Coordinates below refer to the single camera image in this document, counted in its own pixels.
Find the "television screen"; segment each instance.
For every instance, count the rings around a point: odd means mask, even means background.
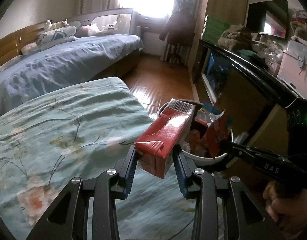
[[[289,26],[287,0],[250,4],[246,26],[252,32],[286,38]]]

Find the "bed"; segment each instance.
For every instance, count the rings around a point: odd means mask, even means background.
[[[106,25],[124,16],[113,35],[83,37],[23,55],[1,71],[0,116],[28,100],[64,87],[109,76],[123,77],[137,65],[143,47],[141,39],[132,35],[136,15],[133,9],[121,8],[69,18],[69,25],[80,28],[94,23]],[[0,66],[37,40],[43,28],[44,23],[32,25],[1,39]]]
[[[114,167],[151,123],[117,77],[42,95],[1,116],[0,216],[7,228],[26,239],[72,177]],[[116,201],[120,238],[171,239],[181,231],[173,240],[190,239],[194,207],[180,193],[173,166],[163,180],[137,167],[128,199]]]

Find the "barcode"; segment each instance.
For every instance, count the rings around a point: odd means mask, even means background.
[[[192,105],[173,99],[168,103],[167,107],[170,107],[179,112],[190,113],[191,112],[190,109],[192,108]]]

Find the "wooden headboard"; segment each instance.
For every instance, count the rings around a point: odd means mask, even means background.
[[[45,22],[27,26],[10,33],[0,39],[0,66],[17,55],[21,55],[21,49],[36,41],[44,32]]]

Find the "light green floral sheet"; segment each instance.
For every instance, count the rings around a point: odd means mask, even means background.
[[[0,216],[16,239],[26,239],[72,177],[113,168],[151,123],[116,77],[42,95],[1,116]],[[183,199],[173,166],[164,180],[137,167],[131,194],[116,203],[121,239],[167,240],[186,225],[173,239],[190,239],[195,202]]]

